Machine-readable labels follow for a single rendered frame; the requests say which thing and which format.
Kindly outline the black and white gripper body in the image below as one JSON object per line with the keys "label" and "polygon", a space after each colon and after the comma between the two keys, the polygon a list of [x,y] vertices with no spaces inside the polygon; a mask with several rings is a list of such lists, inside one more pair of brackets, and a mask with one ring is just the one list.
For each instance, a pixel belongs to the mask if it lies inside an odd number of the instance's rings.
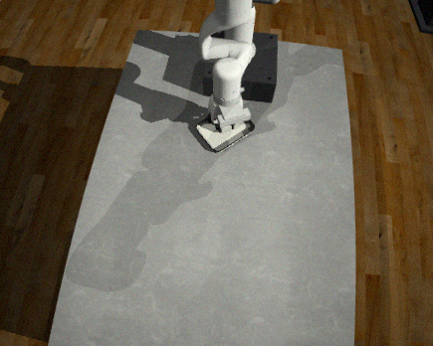
{"label": "black and white gripper body", "polygon": [[[242,102],[242,97],[240,96],[239,98],[242,107],[243,107],[243,102]],[[217,104],[213,98],[213,94],[211,94],[210,99],[209,99],[209,104],[208,104],[208,113],[211,113],[211,120],[212,123],[218,123],[217,121],[217,115],[221,115],[221,109],[219,107],[219,104]]]}

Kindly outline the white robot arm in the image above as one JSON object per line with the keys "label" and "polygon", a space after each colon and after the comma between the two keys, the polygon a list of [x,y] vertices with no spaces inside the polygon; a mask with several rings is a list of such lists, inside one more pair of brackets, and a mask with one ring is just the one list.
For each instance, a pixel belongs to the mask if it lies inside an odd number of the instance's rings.
{"label": "white robot arm", "polygon": [[[256,52],[252,42],[256,14],[252,1],[276,4],[280,0],[215,0],[215,11],[200,28],[200,58],[205,64],[214,65],[213,98],[222,112],[217,115],[220,127],[251,117],[249,109],[242,107],[239,96],[244,91],[243,87],[240,91],[241,77]],[[221,31],[225,31],[224,39],[209,36]]]}

